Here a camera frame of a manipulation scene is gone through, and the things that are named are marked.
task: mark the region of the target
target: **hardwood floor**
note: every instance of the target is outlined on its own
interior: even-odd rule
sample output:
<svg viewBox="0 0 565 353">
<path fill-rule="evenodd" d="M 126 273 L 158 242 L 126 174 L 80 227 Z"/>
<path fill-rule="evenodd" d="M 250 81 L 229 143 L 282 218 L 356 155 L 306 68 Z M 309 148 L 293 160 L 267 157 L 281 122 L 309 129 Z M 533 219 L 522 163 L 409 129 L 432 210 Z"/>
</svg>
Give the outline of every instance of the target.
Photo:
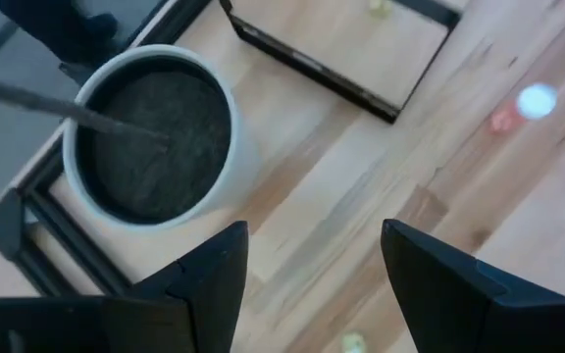
<svg viewBox="0 0 565 353">
<path fill-rule="evenodd" d="M 95 219 L 62 177 L 52 192 L 133 280 L 247 220 L 235 352 L 337 352 L 349 331 L 361 332 L 370 352 L 415 351 L 380 253 L 385 218 L 565 294 L 565 1 L 472 0 L 465 8 L 389 126 L 242 43 L 211 4 L 177 45 L 219 68 L 259 140 L 264 164 L 250 199 L 141 237 Z M 535 81 L 559 88 L 555 112 L 490 134 L 494 108 Z M 0 278 L 12 279 L 0 293 L 25 294 L 3 268 Z"/>
</svg>

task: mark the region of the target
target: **potting soil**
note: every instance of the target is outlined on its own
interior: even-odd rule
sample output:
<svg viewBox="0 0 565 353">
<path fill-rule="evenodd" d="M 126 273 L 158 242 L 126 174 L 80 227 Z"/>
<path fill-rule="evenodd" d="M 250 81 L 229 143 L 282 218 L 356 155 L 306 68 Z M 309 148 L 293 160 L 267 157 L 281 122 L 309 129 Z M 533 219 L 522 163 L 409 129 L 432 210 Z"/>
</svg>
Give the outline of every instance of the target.
<svg viewBox="0 0 565 353">
<path fill-rule="evenodd" d="M 124 86 L 102 110 L 167 134 L 166 152 L 145 138 L 95 133 L 90 139 L 105 197 L 137 218 L 163 222 L 209 191 L 228 155 L 231 122 L 221 93 L 200 78 L 154 73 Z"/>
</svg>

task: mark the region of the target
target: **black metal frame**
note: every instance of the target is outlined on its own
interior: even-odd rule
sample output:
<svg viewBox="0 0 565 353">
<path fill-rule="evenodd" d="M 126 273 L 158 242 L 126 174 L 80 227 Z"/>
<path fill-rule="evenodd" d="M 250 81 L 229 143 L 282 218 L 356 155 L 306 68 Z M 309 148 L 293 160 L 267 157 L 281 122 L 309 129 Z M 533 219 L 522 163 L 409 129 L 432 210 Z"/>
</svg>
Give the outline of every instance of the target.
<svg viewBox="0 0 565 353">
<path fill-rule="evenodd" d="M 140 44 L 175 43 L 209 3 L 210 0 L 177 1 Z M 50 186 L 63 171 L 60 136 L 19 185 L 7 190 L 0 200 L 0 253 L 17 266 L 41 295 L 78 295 L 77 290 L 30 239 L 25 224 L 28 209 L 103 293 L 126 293 L 132 287 L 129 279 L 49 192 Z"/>
<path fill-rule="evenodd" d="M 424 68 L 423 72 L 420 74 L 420 77 L 418 77 L 418 81 L 407 96 L 402 108 L 397 108 L 395 105 L 387 102 L 380 95 L 373 93 L 369 89 L 355 83 L 344 75 L 329 69 L 326 65 L 272 37 L 264 30 L 242 20 L 233 11 L 231 0 L 220 0 L 220 4 L 224 8 L 224 12 L 231 21 L 232 27 L 239 38 L 257 47 L 281 63 L 315 80 L 324 87 L 334 91 L 351 103 L 354 103 L 386 122 L 393 124 L 398 118 L 400 112 L 406 107 L 416 88 L 420 84 L 420 81 L 427 73 L 431 64 L 437 57 L 437 54 L 446 42 L 448 36 L 455 29 L 457 24 L 459 24 L 461 15 L 434 0 L 391 1 L 397 2 L 426 18 L 443 25 L 446 28 L 446 36 L 427 66 Z"/>
</svg>

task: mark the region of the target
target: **red object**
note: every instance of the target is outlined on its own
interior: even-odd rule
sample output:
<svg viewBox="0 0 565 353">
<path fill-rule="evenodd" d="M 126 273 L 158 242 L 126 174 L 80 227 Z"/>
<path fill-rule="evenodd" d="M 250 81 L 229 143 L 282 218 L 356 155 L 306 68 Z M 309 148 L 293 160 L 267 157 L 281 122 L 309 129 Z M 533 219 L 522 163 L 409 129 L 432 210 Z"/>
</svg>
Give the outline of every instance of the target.
<svg viewBox="0 0 565 353">
<path fill-rule="evenodd" d="M 516 129 L 527 120 L 518 113 L 516 101 L 512 100 L 491 114 L 489 129 L 492 133 L 504 133 Z"/>
</svg>

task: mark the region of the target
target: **stick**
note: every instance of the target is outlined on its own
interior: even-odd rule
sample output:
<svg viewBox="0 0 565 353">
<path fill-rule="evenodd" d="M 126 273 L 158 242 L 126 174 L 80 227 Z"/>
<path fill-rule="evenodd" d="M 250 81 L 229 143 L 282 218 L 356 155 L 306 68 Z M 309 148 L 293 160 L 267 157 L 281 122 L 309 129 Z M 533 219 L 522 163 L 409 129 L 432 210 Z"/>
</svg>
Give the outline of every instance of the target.
<svg viewBox="0 0 565 353">
<path fill-rule="evenodd" d="M 0 102 L 10 106 L 22 107 L 30 111 L 49 113 L 60 117 L 75 120 L 81 126 L 90 127 L 105 133 L 130 133 L 153 139 L 155 142 L 167 147 L 169 136 L 154 132 L 143 127 L 123 123 L 95 113 L 79 104 L 64 100 L 45 97 L 26 89 L 11 86 L 0 82 Z"/>
</svg>

